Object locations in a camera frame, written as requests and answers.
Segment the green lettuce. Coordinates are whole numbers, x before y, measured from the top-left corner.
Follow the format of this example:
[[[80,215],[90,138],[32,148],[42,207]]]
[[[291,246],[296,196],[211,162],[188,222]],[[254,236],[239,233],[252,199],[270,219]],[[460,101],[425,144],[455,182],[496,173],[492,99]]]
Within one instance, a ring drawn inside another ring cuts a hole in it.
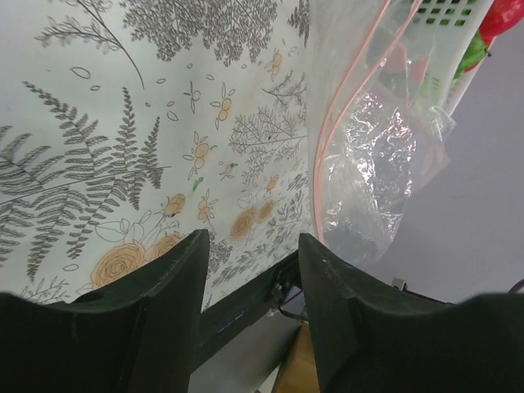
[[[474,69],[485,57],[490,56],[489,47],[491,42],[491,38],[484,39],[479,30],[476,32],[458,65],[458,69],[455,71],[451,83],[452,87],[464,73]]]

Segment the floral patterned tablecloth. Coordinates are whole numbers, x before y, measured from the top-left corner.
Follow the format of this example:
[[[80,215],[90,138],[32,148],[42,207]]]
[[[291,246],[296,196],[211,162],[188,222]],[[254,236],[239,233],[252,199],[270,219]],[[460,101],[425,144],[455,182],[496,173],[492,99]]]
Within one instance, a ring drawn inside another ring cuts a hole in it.
[[[311,229],[306,1],[4,1],[1,288],[70,302],[210,235],[205,305]]]

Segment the red apple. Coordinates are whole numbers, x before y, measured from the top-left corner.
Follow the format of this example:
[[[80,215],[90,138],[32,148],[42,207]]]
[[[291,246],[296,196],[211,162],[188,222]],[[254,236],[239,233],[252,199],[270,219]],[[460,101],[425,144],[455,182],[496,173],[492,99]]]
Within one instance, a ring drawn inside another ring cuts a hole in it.
[[[480,35],[491,40],[513,28],[523,19],[523,0],[494,0],[480,25]]]

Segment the clear zip top bag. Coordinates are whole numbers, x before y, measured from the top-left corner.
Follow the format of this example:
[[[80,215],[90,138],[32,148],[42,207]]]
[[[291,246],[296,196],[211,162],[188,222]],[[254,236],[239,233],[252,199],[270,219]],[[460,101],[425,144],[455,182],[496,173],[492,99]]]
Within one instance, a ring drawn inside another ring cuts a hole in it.
[[[419,1],[314,1],[306,125],[316,237],[345,262],[378,261],[407,200],[448,162],[454,121],[426,89],[436,39]]]

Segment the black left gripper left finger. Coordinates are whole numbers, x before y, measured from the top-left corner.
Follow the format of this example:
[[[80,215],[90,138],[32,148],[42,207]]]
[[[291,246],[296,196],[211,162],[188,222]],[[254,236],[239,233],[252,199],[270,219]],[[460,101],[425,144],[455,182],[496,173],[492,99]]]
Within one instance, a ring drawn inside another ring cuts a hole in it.
[[[196,230],[71,303],[1,295],[4,392],[185,392],[209,262]]]

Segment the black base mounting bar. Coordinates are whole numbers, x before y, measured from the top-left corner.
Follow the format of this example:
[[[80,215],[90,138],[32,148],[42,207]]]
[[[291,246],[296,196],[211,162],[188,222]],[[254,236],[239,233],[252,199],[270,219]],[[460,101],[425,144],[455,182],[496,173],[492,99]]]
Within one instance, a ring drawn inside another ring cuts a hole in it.
[[[300,287],[298,252],[225,296],[201,313],[192,368],[197,369],[233,338],[282,305]]]

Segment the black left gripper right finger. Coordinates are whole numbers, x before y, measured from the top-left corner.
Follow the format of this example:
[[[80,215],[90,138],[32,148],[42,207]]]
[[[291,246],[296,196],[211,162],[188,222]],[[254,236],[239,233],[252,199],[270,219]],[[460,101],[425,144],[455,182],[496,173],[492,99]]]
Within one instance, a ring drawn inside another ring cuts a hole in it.
[[[522,295],[416,296],[307,233],[298,260],[321,391],[522,391]]]

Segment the white perforated plastic basket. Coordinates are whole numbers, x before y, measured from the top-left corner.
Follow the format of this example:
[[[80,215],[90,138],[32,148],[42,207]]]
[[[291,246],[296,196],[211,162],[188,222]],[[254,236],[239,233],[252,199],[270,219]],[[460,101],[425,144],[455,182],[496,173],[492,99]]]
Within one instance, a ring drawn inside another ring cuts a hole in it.
[[[452,115],[472,81],[455,77],[491,1],[402,1],[409,18],[402,40],[407,52],[408,102],[420,100]]]

